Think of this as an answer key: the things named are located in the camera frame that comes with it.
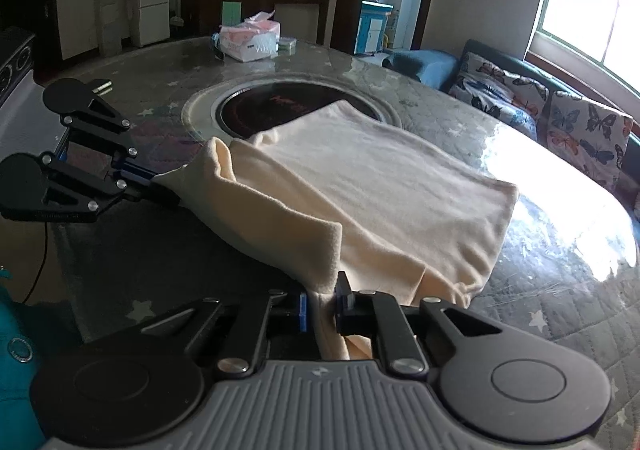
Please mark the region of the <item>cream knit garment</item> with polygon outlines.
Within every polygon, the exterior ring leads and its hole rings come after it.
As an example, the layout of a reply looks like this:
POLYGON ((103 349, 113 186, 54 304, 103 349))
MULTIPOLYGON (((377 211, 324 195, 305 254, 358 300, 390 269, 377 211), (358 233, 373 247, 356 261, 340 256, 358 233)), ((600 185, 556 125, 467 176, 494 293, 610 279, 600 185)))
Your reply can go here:
POLYGON ((486 285, 518 189, 344 101, 256 133, 213 138, 162 173, 186 208, 228 244, 302 283, 323 357, 370 355, 337 333, 334 287, 415 305, 461 307, 486 285))

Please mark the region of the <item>round black induction cooktop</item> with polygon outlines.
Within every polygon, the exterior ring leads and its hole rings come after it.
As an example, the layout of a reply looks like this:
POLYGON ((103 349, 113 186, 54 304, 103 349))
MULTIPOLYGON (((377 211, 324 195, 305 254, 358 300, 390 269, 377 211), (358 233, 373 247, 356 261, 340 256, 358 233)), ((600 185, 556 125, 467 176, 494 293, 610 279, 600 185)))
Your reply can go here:
POLYGON ((323 84, 277 81, 235 90, 216 107, 217 124, 232 138, 248 139, 255 133, 295 121, 336 101, 382 121, 374 106, 359 96, 323 84))

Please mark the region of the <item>pink tissue pack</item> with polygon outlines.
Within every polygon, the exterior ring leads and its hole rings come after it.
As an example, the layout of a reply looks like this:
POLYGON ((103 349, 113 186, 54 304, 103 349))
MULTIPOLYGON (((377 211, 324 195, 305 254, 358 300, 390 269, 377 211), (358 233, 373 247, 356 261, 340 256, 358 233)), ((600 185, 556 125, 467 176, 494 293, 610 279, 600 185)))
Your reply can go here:
POLYGON ((274 13, 259 12, 235 26, 222 26, 218 44, 224 54, 247 63, 271 58, 278 53, 281 36, 280 23, 272 19, 274 13))

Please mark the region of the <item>teal jacket sleeve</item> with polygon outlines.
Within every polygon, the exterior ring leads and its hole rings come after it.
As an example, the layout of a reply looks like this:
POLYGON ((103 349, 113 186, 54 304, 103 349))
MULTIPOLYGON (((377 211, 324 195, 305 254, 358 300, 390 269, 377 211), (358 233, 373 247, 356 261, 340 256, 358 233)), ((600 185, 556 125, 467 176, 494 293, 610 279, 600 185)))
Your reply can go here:
POLYGON ((1 288, 1 430, 2 449, 40 449, 46 442, 29 399, 29 387, 39 370, 32 341, 22 330, 8 292, 1 288))

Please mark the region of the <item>blue corner sofa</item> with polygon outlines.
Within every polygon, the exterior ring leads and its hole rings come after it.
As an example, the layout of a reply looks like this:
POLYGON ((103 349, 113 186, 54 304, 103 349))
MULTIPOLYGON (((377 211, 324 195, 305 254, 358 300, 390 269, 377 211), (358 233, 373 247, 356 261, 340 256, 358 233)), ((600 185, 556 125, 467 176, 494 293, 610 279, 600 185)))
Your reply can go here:
POLYGON ((523 133, 639 211, 639 125, 619 108, 477 40, 459 58, 396 51, 383 66, 523 133))

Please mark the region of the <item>flat butterfly print pillow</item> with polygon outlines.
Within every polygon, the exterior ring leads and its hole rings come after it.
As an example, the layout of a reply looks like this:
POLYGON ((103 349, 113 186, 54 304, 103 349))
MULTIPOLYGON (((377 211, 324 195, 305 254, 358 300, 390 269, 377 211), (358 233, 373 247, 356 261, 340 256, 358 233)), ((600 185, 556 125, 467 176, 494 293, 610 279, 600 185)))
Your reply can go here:
POLYGON ((536 141, 549 89, 533 78, 466 52, 448 94, 536 141))

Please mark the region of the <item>upright butterfly print pillow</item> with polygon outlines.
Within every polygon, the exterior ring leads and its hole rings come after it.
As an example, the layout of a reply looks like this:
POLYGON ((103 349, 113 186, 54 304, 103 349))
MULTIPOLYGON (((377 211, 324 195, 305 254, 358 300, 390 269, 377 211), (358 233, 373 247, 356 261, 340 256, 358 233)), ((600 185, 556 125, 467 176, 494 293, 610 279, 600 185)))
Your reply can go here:
POLYGON ((634 120, 590 98, 555 91, 550 100, 548 149, 585 176, 613 192, 634 120))

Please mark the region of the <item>light blue small cabinet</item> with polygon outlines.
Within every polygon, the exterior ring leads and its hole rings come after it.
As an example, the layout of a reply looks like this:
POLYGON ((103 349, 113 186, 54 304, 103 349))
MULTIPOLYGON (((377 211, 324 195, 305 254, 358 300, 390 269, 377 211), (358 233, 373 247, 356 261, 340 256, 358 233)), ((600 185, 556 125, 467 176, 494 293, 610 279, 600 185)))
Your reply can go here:
POLYGON ((382 50, 385 27, 393 7, 390 4, 363 1, 354 53, 375 54, 382 50))

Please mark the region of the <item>large window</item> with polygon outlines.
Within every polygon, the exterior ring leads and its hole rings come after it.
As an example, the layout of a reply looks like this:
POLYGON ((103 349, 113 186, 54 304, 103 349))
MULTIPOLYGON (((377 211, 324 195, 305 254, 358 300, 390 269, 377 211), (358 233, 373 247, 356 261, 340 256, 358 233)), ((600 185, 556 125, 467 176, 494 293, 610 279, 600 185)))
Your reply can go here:
POLYGON ((541 0, 538 32, 639 91, 639 0, 541 0))

